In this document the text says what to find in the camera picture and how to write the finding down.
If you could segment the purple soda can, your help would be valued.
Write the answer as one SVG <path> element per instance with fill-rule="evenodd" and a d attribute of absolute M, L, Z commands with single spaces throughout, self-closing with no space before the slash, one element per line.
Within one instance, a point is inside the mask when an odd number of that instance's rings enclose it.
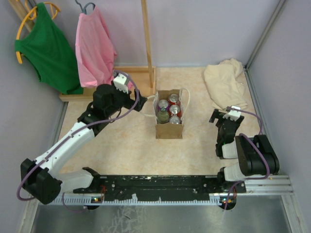
<path fill-rule="evenodd" d="M 170 104 L 167 100 L 163 99 L 163 100 L 160 100 L 157 104 L 157 109 L 159 112 L 161 112 L 161 110 L 165 110 L 165 111 L 169 111 L 169 108 L 170 108 Z"/>

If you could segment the green glass bottle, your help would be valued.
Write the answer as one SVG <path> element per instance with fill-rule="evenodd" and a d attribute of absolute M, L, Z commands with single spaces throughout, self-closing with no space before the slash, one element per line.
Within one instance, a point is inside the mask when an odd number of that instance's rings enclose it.
<path fill-rule="evenodd" d="M 170 120 L 170 114 L 165 108 L 161 108 L 158 111 L 156 117 L 158 124 L 166 124 Z"/>

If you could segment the brown canvas bag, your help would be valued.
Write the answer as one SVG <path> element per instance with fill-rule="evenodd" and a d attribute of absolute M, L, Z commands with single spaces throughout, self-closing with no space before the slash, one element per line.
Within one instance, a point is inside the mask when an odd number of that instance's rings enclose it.
<path fill-rule="evenodd" d="M 171 124 L 170 122 L 166 124 L 158 124 L 157 122 L 157 104 L 160 100 L 168 100 L 171 93 L 176 93 L 179 95 L 180 108 L 182 111 L 181 124 Z M 190 103 L 190 91 L 187 88 L 172 89 L 172 90 L 159 90 L 153 96 L 148 97 L 148 100 L 152 101 L 153 112 L 151 114 L 144 114 L 146 117 L 150 117 L 155 122 L 155 137 L 157 139 L 182 139 L 183 129 L 184 129 L 184 115 L 187 112 L 187 108 Z"/>

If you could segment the silver top purple can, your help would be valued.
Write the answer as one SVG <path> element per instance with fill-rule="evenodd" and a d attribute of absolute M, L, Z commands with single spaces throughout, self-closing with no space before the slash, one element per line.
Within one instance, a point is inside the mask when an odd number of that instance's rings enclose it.
<path fill-rule="evenodd" d="M 182 121 L 181 121 L 180 117 L 178 117 L 178 116 L 171 116 L 169 119 L 169 122 L 171 124 L 181 124 Z"/>

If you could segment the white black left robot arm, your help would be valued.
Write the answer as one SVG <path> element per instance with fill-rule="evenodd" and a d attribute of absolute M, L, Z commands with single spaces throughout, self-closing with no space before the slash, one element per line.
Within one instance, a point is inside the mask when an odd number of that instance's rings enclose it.
<path fill-rule="evenodd" d="M 88 167 L 78 172 L 60 174 L 65 163 L 88 141 L 95 138 L 109 123 L 111 116 L 122 108 L 128 112 L 142 110 L 148 99 L 135 90 L 135 99 L 129 93 L 118 90 L 113 84 L 102 84 L 93 93 L 93 101 L 81 114 L 72 129 L 53 147 L 35 160 L 25 159 L 20 165 L 21 183 L 17 198 L 24 189 L 42 204 L 49 204 L 60 193 L 96 192 L 101 187 L 100 175 Z"/>

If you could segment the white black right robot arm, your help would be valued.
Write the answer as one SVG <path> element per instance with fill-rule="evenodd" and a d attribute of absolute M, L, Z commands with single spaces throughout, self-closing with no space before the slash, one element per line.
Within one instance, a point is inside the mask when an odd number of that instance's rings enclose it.
<path fill-rule="evenodd" d="M 218 109 L 213 110 L 209 122 L 217 120 L 215 126 L 218 129 L 215 144 L 216 156 L 223 160 L 237 159 L 234 165 L 223 167 L 217 174 L 217 186 L 223 192 L 228 192 L 234 187 L 234 182 L 249 179 L 266 179 L 269 175 L 279 173 L 278 157 L 266 135 L 259 133 L 248 137 L 243 133 L 236 134 L 244 116 L 242 113 L 255 116 L 260 123 L 261 118 L 240 107 L 227 107 L 226 113 Z"/>

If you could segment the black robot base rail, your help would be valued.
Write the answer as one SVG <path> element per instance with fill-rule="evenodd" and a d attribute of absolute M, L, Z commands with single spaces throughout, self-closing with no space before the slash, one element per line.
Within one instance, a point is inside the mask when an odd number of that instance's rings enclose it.
<path fill-rule="evenodd" d="M 233 184 L 221 175 L 96 175 L 89 187 L 73 192 L 103 194 L 105 201 L 129 200 L 133 195 L 139 201 L 202 201 L 210 194 L 227 193 Z"/>

